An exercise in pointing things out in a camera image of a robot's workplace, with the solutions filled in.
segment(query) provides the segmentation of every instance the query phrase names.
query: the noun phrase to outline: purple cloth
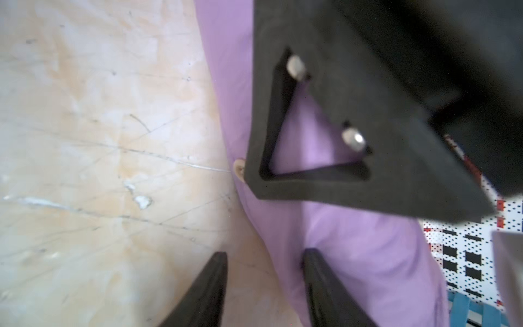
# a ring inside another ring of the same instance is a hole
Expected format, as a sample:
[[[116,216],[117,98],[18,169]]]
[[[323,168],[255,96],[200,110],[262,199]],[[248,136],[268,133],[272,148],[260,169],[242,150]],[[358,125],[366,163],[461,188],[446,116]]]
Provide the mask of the purple cloth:
[[[251,128],[253,0],[196,0],[203,47],[220,108],[229,164],[245,158]],[[307,95],[297,90],[272,169],[277,173],[354,160]],[[415,219],[307,201],[261,201],[235,178],[242,205],[265,242],[281,287],[310,326],[300,270],[315,247],[381,327],[449,325],[445,280]]]

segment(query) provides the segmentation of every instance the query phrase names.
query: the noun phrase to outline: perforated pegboard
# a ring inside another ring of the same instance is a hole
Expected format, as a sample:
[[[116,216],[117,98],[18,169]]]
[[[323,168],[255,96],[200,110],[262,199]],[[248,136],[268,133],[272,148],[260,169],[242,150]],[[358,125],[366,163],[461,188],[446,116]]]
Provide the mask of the perforated pegboard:
[[[450,138],[447,141],[481,183],[497,211],[492,216],[483,217],[481,223],[448,224],[424,220],[425,237],[433,257],[443,269],[448,290],[463,293],[476,302],[490,304],[505,312],[496,287],[492,231],[521,232],[523,196],[503,198],[463,151]]]

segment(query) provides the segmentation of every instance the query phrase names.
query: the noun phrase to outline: black rectangular hole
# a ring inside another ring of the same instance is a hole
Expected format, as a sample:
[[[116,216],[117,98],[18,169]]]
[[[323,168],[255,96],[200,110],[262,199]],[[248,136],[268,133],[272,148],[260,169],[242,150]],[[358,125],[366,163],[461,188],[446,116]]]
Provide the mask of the black rectangular hole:
[[[454,258],[458,257],[458,249],[450,246],[443,246],[443,254],[453,256]]]
[[[452,261],[443,260],[443,268],[451,270],[453,272],[457,272],[458,271],[458,264],[455,263],[455,262],[452,262]]]
[[[447,230],[447,229],[444,229],[444,230],[443,230],[443,233],[445,233],[445,234],[450,234],[450,235],[454,235],[454,236],[458,235],[456,232],[449,231],[449,230]]]
[[[465,275],[477,280],[481,280],[481,270],[477,270],[471,267],[465,267]]]
[[[471,325],[471,326],[474,326],[474,327],[481,327],[480,324],[478,324],[477,322],[474,322],[470,319],[467,319],[467,324]]]
[[[479,298],[481,298],[481,297],[483,296],[483,295],[481,295],[481,293],[478,293],[478,292],[476,292],[476,291],[473,291],[473,290],[471,290],[470,288],[467,288],[467,289],[465,290],[465,292],[467,292],[468,294],[476,295],[476,296],[479,297]]]
[[[472,263],[477,263],[477,264],[481,265],[481,254],[475,254],[475,253],[472,253],[472,252],[465,252],[465,260],[469,261],[469,262],[472,262]]]
[[[472,235],[465,235],[465,238],[469,239],[469,240],[479,241],[479,242],[481,242],[481,240],[482,240],[482,238],[479,238],[477,236],[472,236]]]

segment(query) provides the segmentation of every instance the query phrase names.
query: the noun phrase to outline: screw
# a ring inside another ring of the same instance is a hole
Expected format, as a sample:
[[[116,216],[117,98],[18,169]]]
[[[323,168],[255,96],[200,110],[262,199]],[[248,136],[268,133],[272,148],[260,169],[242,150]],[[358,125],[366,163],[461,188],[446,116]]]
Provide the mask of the screw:
[[[293,54],[287,61],[287,72],[293,79],[298,82],[303,81],[307,77],[307,68],[300,57]]]
[[[342,132],[342,139],[352,150],[360,152],[367,146],[363,135],[357,128],[349,127]]]

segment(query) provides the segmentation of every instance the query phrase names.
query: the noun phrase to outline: wooden surface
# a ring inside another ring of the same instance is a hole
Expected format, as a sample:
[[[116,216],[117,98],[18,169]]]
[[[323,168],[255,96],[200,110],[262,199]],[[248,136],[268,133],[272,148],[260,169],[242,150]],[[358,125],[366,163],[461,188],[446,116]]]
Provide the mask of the wooden surface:
[[[5,0],[0,23],[0,325],[157,326],[214,251],[222,326],[299,325],[238,202],[192,2]]]

